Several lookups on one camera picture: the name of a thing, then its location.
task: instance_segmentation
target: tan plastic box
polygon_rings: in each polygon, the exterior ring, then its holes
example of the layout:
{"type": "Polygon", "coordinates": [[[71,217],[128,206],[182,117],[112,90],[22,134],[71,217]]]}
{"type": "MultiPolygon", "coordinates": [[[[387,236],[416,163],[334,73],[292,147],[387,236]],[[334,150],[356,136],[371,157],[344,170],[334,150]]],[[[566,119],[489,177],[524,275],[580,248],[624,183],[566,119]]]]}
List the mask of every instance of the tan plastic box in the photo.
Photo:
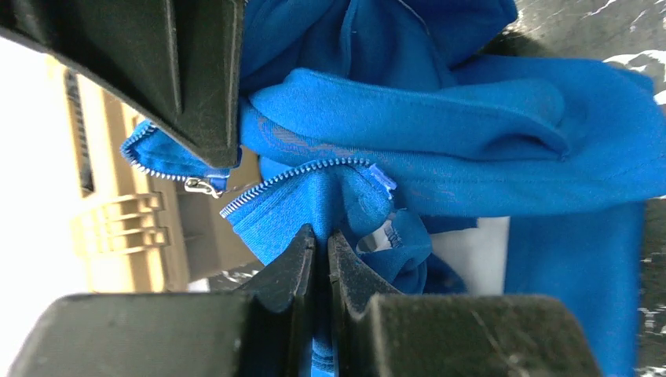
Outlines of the tan plastic box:
{"type": "MultiPolygon", "coordinates": [[[[189,282],[254,261],[218,214],[234,196],[185,192],[182,182],[130,167],[119,150],[141,115],[54,59],[49,80],[71,135],[72,233],[91,291],[186,291],[189,282]]],[[[243,152],[230,185],[259,180],[256,156],[243,152]]]]}

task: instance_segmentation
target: silver zipper slider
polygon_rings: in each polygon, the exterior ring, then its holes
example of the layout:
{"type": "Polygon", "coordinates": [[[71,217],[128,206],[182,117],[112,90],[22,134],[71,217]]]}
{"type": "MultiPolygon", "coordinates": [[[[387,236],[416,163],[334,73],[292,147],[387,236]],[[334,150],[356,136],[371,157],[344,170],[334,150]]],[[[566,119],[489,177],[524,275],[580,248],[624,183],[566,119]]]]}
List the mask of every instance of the silver zipper slider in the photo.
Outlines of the silver zipper slider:
{"type": "Polygon", "coordinates": [[[228,192],[237,192],[237,191],[242,191],[244,189],[248,189],[252,186],[255,186],[257,182],[251,182],[248,183],[247,185],[242,185],[242,186],[236,186],[234,188],[231,188],[229,190],[221,190],[217,191],[215,190],[215,187],[210,184],[209,181],[201,178],[187,178],[185,180],[185,191],[186,192],[198,192],[206,195],[213,196],[215,199],[220,199],[222,196],[228,192]]]}

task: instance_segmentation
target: blue jacket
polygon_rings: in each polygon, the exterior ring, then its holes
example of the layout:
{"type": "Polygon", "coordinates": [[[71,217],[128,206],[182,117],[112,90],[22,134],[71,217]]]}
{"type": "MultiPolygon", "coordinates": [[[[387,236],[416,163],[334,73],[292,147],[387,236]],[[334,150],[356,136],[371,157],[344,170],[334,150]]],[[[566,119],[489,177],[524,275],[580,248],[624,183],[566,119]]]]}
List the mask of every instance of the blue jacket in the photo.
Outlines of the blue jacket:
{"type": "MultiPolygon", "coordinates": [[[[355,245],[388,219],[392,247],[366,263],[405,293],[461,291],[428,232],[512,216],[504,291],[561,299],[605,374],[633,375],[642,202],[666,192],[650,80],[475,55],[516,18],[510,0],[250,0],[246,14],[240,140],[282,175],[222,214],[262,262],[303,223],[324,253],[334,229],[355,245]]],[[[123,147],[133,161],[228,173],[146,127],[123,147]]],[[[313,365],[331,371],[323,292],[313,365]]]]}

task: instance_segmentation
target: black plastic part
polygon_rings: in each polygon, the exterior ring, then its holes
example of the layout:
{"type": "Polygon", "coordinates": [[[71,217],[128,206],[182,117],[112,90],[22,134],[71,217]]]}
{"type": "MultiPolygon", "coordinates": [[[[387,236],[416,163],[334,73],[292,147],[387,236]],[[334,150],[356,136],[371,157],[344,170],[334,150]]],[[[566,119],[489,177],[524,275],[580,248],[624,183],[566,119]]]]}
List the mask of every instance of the black plastic part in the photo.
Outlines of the black plastic part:
{"type": "Polygon", "coordinates": [[[554,299],[400,295],[340,232],[328,257],[339,376],[601,375],[576,319],[554,299]]]}
{"type": "Polygon", "coordinates": [[[234,167],[244,0],[0,0],[0,36],[53,54],[211,167],[234,167]]]}
{"type": "Polygon", "coordinates": [[[62,298],[9,377],[310,376],[314,245],[304,226],[233,292],[62,298]]]}

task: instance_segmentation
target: beige plastic container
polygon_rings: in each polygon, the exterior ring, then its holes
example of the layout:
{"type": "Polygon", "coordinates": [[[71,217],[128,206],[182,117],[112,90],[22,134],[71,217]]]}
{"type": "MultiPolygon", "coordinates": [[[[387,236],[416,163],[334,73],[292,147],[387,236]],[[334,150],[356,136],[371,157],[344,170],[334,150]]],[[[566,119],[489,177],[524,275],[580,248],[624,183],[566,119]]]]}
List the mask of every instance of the beige plastic container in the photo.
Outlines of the beige plastic container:
{"type": "MultiPolygon", "coordinates": [[[[141,115],[54,59],[49,79],[71,135],[72,234],[91,291],[186,291],[189,282],[254,260],[218,214],[233,196],[185,192],[182,183],[130,167],[119,149],[141,115]]],[[[230,185],[259,179],[256,156],[244,152],[230,185]]]]}

